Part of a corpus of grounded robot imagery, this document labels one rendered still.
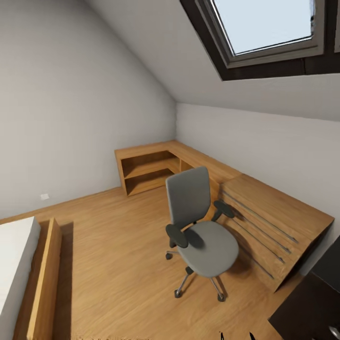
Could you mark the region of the swivel chair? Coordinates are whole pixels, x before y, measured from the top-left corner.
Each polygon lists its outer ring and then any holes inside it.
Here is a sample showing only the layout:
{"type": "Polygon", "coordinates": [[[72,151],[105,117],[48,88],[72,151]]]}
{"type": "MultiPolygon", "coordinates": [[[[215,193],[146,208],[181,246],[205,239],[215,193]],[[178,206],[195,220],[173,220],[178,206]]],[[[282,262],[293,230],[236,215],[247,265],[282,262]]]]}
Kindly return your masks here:
{"type": "Polygon", "coordinates": [[[218,301],[223,302],[213,277],[226,272],[236,261],[239,246],[236,238],[224,226],[216,223],[223,213],[234,218],[235,213],[222,201],[215,201],[216,211],[211,221],[196,221],[203,219],[210,204],[210,181],[207,167],[198,167],[174,174],[166,179],[166,190],[170,210],[171,224],[166,225],[166,233],[170,238],[170,247],[178,248],[178,252],[167,251],[170,254],[181,255],[188,264],[186,276],[175,298],[180,297],[180,291],[189,275],[209,278],[218,292],[218,301]],[[187,225],[192,226],[181,231],[187,225]]]}

